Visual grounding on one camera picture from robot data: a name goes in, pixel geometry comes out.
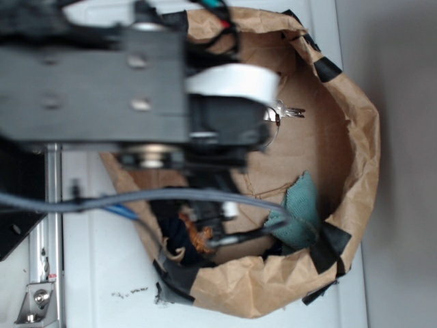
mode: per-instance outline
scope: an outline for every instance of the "crumpled brown paper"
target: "crumpled brown paper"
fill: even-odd
[[[320,275],[308,249],[263,261],[258,255],[272,245],[271,237],[220,249],[216,261],[222,264],[201,269],[196,276],[191,289],[195,305],[255,318],[349,271],[376,196],[380,126],[376,108],[344,73],[320,82],[313,63],[323,54],[302,38],[307,30],[294,18],[247,8],[232,8],[232,16],[242,32],[243,61],[277,72],[281,76],[278,98],[289,107],[307,111],[305,119],[282,119],[279,136],[267,154],[251,154],[248,173],[233,173],[237,185],[243,194],[280,203],[286,189],[307,170],[318,186],[322,217],[352,235],[341,262]],[[192,40],[210,39],[221,28],[215,17],[203,10],[188,12],[188,19]],[[215,50],[226,49],[229,42],[225,38]],[[102,158],[119,192],[185,184],[177,172],[133,174],[121,170],[111,155]],[[152,238],[139,230],[149,255],[157,258],[164,240],[156,219],[145,202],[132,208],[158,236]],[[248,206],[240,206],[240,212],[237,220],[226,223],[228,232],[261,226],[268,215]]]

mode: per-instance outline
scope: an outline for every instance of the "black metal bracket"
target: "black metal bracket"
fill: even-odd
[[[44,154],[24,152],[0,141],[0,190],[45,200]],[[44,216],[45,213],[0,205],[0,261],[16,249]]]

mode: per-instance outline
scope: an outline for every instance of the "green cloth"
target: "green cloth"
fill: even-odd
[[[283,242],[283,255],[310,247],[317,241],[322,225],[317,202],[317,187],[309,172],[305,171],[296,183],[287,190],[282,202],[282,206],[292,216],[292,222],[272,233]],[[271,226],[281,220],[283,220],[281,214],[272,211],[264,225]]]

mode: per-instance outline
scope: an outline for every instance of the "metal key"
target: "metal key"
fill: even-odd
[[[269,107],[266,115],[264,116],[265,120],[268,121],[277,121],[277,115],[279,119],[281,118],[304,118],[303,113],[304,109],[299,108],[291,108],[287,107],[286,104],[283,103],[282,100],[276,100],[273,106]]]

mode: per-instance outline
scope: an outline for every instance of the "gray cable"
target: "gray cable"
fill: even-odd
[[[136,202],[139,200],[197,200],[201,202],[235,202],[280,212],[283,215],[284,220],[268,227],[261,228],[259,231],[262,231],[263,234],[268,234],[278,228],[282,228],[292,220],[290,214],[280,205],[266,202],[264,200],[257,200],[255,198],[250,198],[243,195],[225,193],[216,190],[201,190],[191,188],[154,189],[135,191],[132,193],[121,193],[118,195],[104,196],[96,199],[79,200],[78,202],[70,201],[60,203],[47,203],[40,200],[30,200],[28,198],[0,192],[0,204],[41,213],[78,212],[81,210],[104,208],[114,204]]]

